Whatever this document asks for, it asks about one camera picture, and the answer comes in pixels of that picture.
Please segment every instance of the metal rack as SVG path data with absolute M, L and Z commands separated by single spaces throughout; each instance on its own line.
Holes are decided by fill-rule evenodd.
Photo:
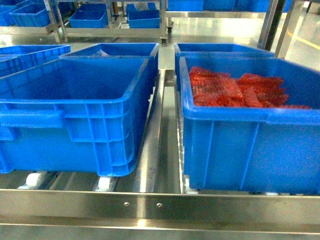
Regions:
M 172 71 L 159 72 L 134 173 L 104 178 L 107 184 L 104 183 L 103 189 L 97 187 L 103 185 L 99 184 L 102 178 L 98 179 L 93 173 L 40 173 L 43 174 L 41 181 L 33 190 L 0 189 L 0 225 L 53 227 L 53 232 L 54 227 L 61 226 L 119 232 L 175 230 L 188 231 L 193 238 L 204 233 L 210 236 L 228 233 L 230 238 L 241 233 L 241 239 L 269 235 L 279 238 L 295 235 L 304 239 L 305 235 L 320 235 L 319 196 L 198 192 L 189 188 L 188 178 L 183 174 L 183 118 L 176 88 L 178 157 L 171 161 L 177 166 L 173 172 L 179 179 L 175 182 L 178 190 L 158 193 L 164 91 L 165 86 L 173 83 Z M 27 175 L 26 172 L 2 175 L 0 184 L 9 184 L 12 180 L 16 185 L 11 183 L 7 187 L 25 186 L 23 179 Z M 79 186 L 84 190 L 75 190 Z
M 112 23 L 112 3 L 116 2 L 114 0 L 89 0 L 85 1 L 91 4 L 101 4 L 106 5 L 107 15 L 108 15 L 108 28 L 72 28 L 69 26 L 69 23 L 63 24 L 64 20 L 61 16 L 59 10 L 59 3 L 62 2 L 83 2 L 81 0 L 57 0 L 56 9 L 59 16 L 59 22 L 62 28 L 62 33 L 64 41 L 68 42 L 68 37 L 105 37 L 105 38 L 117 38 L 117 37 L 131 37 L 131 38 L 147 38 L 147 37 L 159 37 L 163 46 L 167 45 L 167 26 L 165 18 L 165 6 L 166 0 L 126 0 L 126 2 L 160 2 L 160 28 L 121 28 L 121 24 L 124 21 L 125 13 L 124 8 L 120 16 L 117 18 L 115 23 Z
M 59 32 L 59 24 L 54 14 L 53 6 L 50 0 L 43 0 L 45 8 L 48 11 L 50 24 L 44 27 L 23 27 L 23 26 L 0 26 L 0 35 L 23 35 L 23 36 L 49 36 L 53 34 L 57 43 L 62 42 Z

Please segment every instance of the metal leg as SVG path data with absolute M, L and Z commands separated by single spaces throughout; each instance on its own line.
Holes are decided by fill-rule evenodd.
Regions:
M 304 0 L 292 0 L 289 12 L 286 15 L 282 32 L 276 46 L 275 55 L 284 59 L 287 55 L 292 37 L 304 6 Z
M 172 33 L 172 28 L 174 27 L 174 22 L 171 17 L 168 17 L 168 34 Z
M 269 7 L 262 26 L 258 48 L 268 51 L 271 50 L 285 3 L 286 0 L 269 1 Z
M 124 1 L 121 2 L 121 12 L 122 12 L 122 14 L 123 14 L 124 16 L 126 15 L 125 2 L 124 2 Z
M 309 5 L 308 5 L 308 7 L 307 7 L 307 9 L 306 9 L 306 13 L 309 12 L 309 10 L 310 10 L 310 8 L 311 8 L 311 4 L 312 4 L 312 1 L 309 2 Z
M 60 9 L 59 9 L 59 2 L 58 1 L 55 1 L 55 8 L 56 8 L 56 11 L 58 13 L 59 22 L 60 22 L 60 26 L 61 26 L 64 42 L 67 43 L 68 42 L 68 38 L 67 38 L 67 34 L 66 34 L 65 23 L 64 23 L 64 20 L 62 18 Z
M 113 24 L 112 24 L 112 9 L 113 9 L 113 5 L 112 5 L 112 1 L 106 0 L 105 1 L 106 4 L 106 14 L 108 16 L 108 23 L 109 23 L 109 28 L 112 29 L 113 28 Z
M 167 10 L 167 0 L 160 0 L 160 39 L 161 45 L 167 45 L 167 18 L 166 18 L 166 10 Z
M 59 44 L 61 42 L 61 37 L 59 33 L 59 25 L 57 24 L 56 16 L 54 14 L 53 5 L 50 0 L 44 0 L 43 2 L 46 10 L 48 11 L 50 22 L 54 26 L 53 34 L 54 34 L 55 41 Z

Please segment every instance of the blue crate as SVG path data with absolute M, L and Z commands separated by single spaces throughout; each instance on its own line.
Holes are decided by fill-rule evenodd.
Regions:
M 110 56 L 148 58 L 152 61 L 154 66 L 154 77 L 158 74 L 158 43 L 99 43 L 79 51 L 61 55 L 60 58 L 89 57 L 94 56 L 100 50 Z
M 169 0 L 168 11 L 202 12 L 204 0 Z
M 127 21 L 131 29 L 158 29 L 160 12 L 154 2 L 148 3 L 150 10 L 138 11 L 134 4 L 126 6 Z
M 16 24 L 14 18 L 9 15 L 10 12 L 16 9 L 14 5 L 0 5 L 0 26 L 13 26 Z
M 78 11 L 82 11 L 82 12 L 107 12 L 107 8 L 106 8 L 106 4 L 94 4 L 94 3 L 85 3 L 82 4 Z
M 249 10 L 252 12 L 266 12 L 268 10 L 269 0 L 251 0 Z
M 108 17 L 103 11 L 77 11 L 69 22 L 72 28 L 103 29 L 108 25 Z
M 50 23 L 48 11 L 42 4 L 30 4 L 9 14 L 19 27 L 45 27 Z
M 189 71 L 282 77 L 287 104 L 313 110 L 195 106 Z M 320 194 L 320 73 L 277 58 L 181 57 L 184 172 L 195 189 Z
M 241 12 L 250 11 L 250 5 L 252 0 L 236 0 L 235 9 Z
M 0 173 L 124 176 L 149 106 L 145 58 L 57 59 L 0 79 Z
M 203 9 L 210 11 L 234 11 L 236 0 L 204 0 Z
M 286 0 L 283 12 L 289 11 L 291 0 Z M 266 12 L 268 10 L 269 0 L 237 0 L 236 10 L 251 12 Z
M 283 8 L 283 12 L 284 12 L 284 13 L 287 13 L 287 12 L 289 11 L 290 5 L 291 5 L 291 0 L 286 0 L 286 1 L 285 1 L 284 8 Z
M 0 56 L 0 77 L 17 73 L 23 70 L 18 56 Z
M 271 58 L 275 56 L 270 51 L 234 43 L 175 43 L 173 46 L 178 91 L 180 91 L 179 59 L 182 56 L 195 56 L 198 58 L 203 56 Z
M 29 69 L 70 53 L 70 45 L 16 45 L 0 48 L 2 57 L 19 57 L 21 69 Z

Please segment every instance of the crate rim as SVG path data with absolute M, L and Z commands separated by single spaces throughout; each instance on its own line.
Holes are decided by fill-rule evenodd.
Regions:
M 76 14 L 83 14 L 83 13 L 95 13 L 95 14 L 99 14 L 99 13 L 103 13 L 102 17 L 100 19 L 73 19 L 73 16 Z M 75 12 L 70 18 L 69 20 L 71 21 L 86 21 L 86 22 L 97 22 L 97 21 L 101 21 L 105 16 L 107 15 L 106 12 L 98 12 L 98 11 L 77 11 Z
M 145 44 L 154 44 L 154 48 L 152 49 L 150 55 L 144 55 L 144 56 L 139 56 L 139 55 L 110 55 L 108 56 L 108 58 L 149 58 L 149 57 L 155 57 L 159 51 L 159 47 L 160 44 L 157 42 L 103 42 L 103 43 L 96 43 L 93 44 L 91 46 L 85 47 L 83 49 L 74 51 L 74 52 L 68 52 L 65 53 L 63 55 L 61 55 L 61 57 L 63 57 L 62 59 L 67 59 L 67 58 L 81 58 L 81 57 L 86 57 L 86 58 L 106 58 L 105 56 L 92 56 L 92 55 L 72 55 L 75 52 L 79 52 L 85 49 L 89 49 L 89 48 L 93 48 L 95 46 L 98 45 L 141 45 L 143 47 L 143 45 Z
M 267 51 L 267 50 L 263 50 L 263 49 L 259 49 L 259 48 L 256 48 L 256 47 L 253 47 L 253 46 L 247 46 L 247 45 L 242 45 L 242 44 L 238 44 L 238 43 L 225 43 L 225 42 L 222 42 L 222 43 L 219 43 L 219 42 L 176 42 L 173 44 L 173 48 L 174 48 L 174 52 L 176 54 L 178 53 L 206 53 L 206 52 L 203 52 L 203 51 L 181 51 L 180 50 L 180 47 L 179 45 L 196 45 L 196 44 L 201 44 L 201 45 L 236 45 L 236 46 L 241 46 L 241 47 L 246 47 L 246 48 L 249 48 L 249 49 L 252 49 L 252 50 L 255 50 L 255 51 L 258 51 L 258 52 L 269 52 L 269 53 L 272 53 L 271 51 Z M 209 51 L 210 53 L 225 53 L 223 51 Z
M 199 120 L 199 121 L 230 121 L 230 122 L 260 122 L 266 124 L 281 124 L 281 125 L 309 125 L 309 126 L 320 126 L 320 109 L 283 109 L 283 108 L 256 108 L 256 107 L 213 107 L 213 106 L 196 106 L 194 104 L 194 98 L 191 89 L 191 82 L 189 77 L 189 72 L 186 68 L 187 66 L 187 59 L 192 59 L 192 56 L 182 56 L 180 57 L 180 79 L 181 79 L 181 105 L 182 105 L 182 112 L 183 116 L 188 119 L 192 120 Z M 227 59 L 228 57 L 215 57 L 216 59 Z M 212 57 L 203 57 L 203 59 L 212 59 Z M 287 62 L 282 59 L 269 57 L 260 59 L 268 59 L 273 61 L 279 62 Z M 320 74 L 320 72 L 310 69 L 305 66 L 301 66 L 292 62 L 287 62 L 291 65 L 302 67 L 305 70 L 312 71 L 316 74 Z M 299 115 L 300 117 L 316 117 L 318 119 L 317 122 L 302 122 L 302 123 L 292 123 L 288 122 L 277 122 L 269 120 L 270 117 L 277 114 L 294 114 Z M 227 117 L 217 117 L 217 115 L 229 114 L 232 115 L 232 119 Z
M 47 12 L 47 9 L 46 9 L 46 7 L 45 7 L 45 6 L 43 6 L 43 7 L 44 7 L 44 9 L 42 9 L 42 10 L 40 10 L 40 11 L 36 12 L 36 13 L 16 12 L 16 11 L 19 11 L 19 10 L 24 9 L 24 8 L 26 8 L 26 7 L 29 7 L 29 6 L 31 6 L 31 5 L 38 5 L 38 6 L 42 6 L 42 4 L 31 3 L 31 4 L 25 5 L 25 6 L 23 6 L 23 7 L 19 7 L 19 8 L 17 8 L 17 9 L 16 9 L 16 10 L 14 10 L 14 11 L 9 12 L 9 14 L 10 14 L 10 15 L 11 15 L 11 14 L 15 14 L 15 15 L 25 15 L 25 14 L 29 14 L 29 15 L 33 15 L 33 16 L 34 16 L 34 15 L 42 14 L 44 11 L 46 11 L 46 12 Z
M 13 56 L 13 57 L 17 57 L 17 56 L 24 56 L 24 55 L 30 55 L 30 54 L 37 54 L 37 53 L 41 53 L 41 52 L 45 52 L 45 51 L 50 51 L 50 50 L 53 50 L 53 49 L 61 49 L 61 48 L 65 48 L 65 47 L 69 47 L 71 48 L 71 45 L 69 44 L 57 44 L 57 45 L 49 45 L 49 44 L 45 44 L 45 45 L 13 45 L 13 46 L 5 46 L 5 47 L 2 47 L 2 49 L 9 49 L 9 48 L 15 48 L 15 47 L 34 47 L 34 46 L 50 46 L 52 48 L 48 48 L 48 49 L 45 49 L 45 50 L 39 50 L 39 51 L 33 51 L 33 52 L 29 52 L 29 53 L 24 53 L 24 54 L 0 54 L 0 57 L 4 57 L 4 56 Z
M 141 58 L 141 57 L 136 57 L 136 59 L 143 60 L 141 62 L 140 68 L 136 72 L 135 76 L 131 79 L 129 85 L 125 89 L 123 95 L 119 98 L 115 99 L 7 99 L 7 98 L 0 98 L 0 103 L 5 103 L 5 104 L 114 104 L 114 103 L 122 103 L 126 100 L 128 100 L 133 91 L 130 91 L 129 89 L 135 88 L 136 85 L 139 82 L 139 78 L 143 74 L 144 70 L 149 64 L 149 59 L 148 58 Z M 0 77 L 0 81 L 5 81 L 7 78 L 12 78 L 14 75 L 18 74 L 23 74 L 26 71 L 41 68 L 46 65 L 54 64 L 55 62 L 59 61 L 72 61 L 70 59 L 55 59 L 53 61 L 46 62 L 45 64 L 34 66 L 16 73 L 12 73 L 10 75 L 6 75 L 3 77 Z

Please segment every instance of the metal frame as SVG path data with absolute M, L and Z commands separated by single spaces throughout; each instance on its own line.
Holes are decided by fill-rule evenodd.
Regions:
M 59 3 L 62 2 L 87 2 L 92 4 L 106 4 L 107 15 L 108 15 L 108 28 L 72 28 L 69 27 L 68 22 L 64 24 L 64 20 L 61 16 L 61 12 L 59 9 Z M 105 38 L 117 38 L 117 37 L 129 37 L 129 38 L 147 38 L 147 37 L 159 37 L 162 40 L 162 45 L 167 45 L 167 23 L 165 17 L 165 7 L 166 7 L 166 0 L 126 0 L 126 2 L 160 2 L 160 28 L 134 28 L 134 29 L 122 29 L 121 24 L 124 20 L 125 13 L 122 12 L 121 15 L 118 17 L 115 23 L 112 23 L 112 3 L 113 2 L 120 2 L 116 0 L 57 0 L 56 1 L 56 9 L 58 12 L 59 22 L 62 28 L 62 34 L 64 41 L 68 42 L 68 37 L 105 37 Z
M 49 190 L 0 189 L 0 225 L 206 231 L 231 236 L 252 233 L 255 237 L 320 235 L 320 196 L 188 192 L 188 178 L 182 171 L 183 151 L 178 159 L 182 194 L 146 193 L 156 189 L 164 87 L 172 82 L 168 78 L 165 70 L 160 71 L 133 187 L 138 193 L 112 192 L 117 179 L 112 179 L 110 188 L 102 192 L 95 191 L 96 187 L 94 191 L 50 190 L 48 185 Z M 179 103 L 176 88 L 174 94 Z M 183 150 L 179 106 L 176 104 L 177 137 L 178 147 Z M 60 184 L 61 174 L 53 174 L 52 186 Z
M 304 0 L 292 0 L 291 2 L 290 9 L 284 21 L 279 42 L 275 50 L 275 55 L 278 58 L 284 59 L 287 55 L 304 3 Z
M 49 36 L 53 34 L 55 41 L 59 44 L 62 38 L 59 32 L 59 25 L 53 14 L 53 6 L 51 1 L 43 0 L 45 8 L 48 11 L 50 24 L 45 27 L 23 27 L 23 26 L 0 26 L 0 35 L 24 35 L 24 36 Z

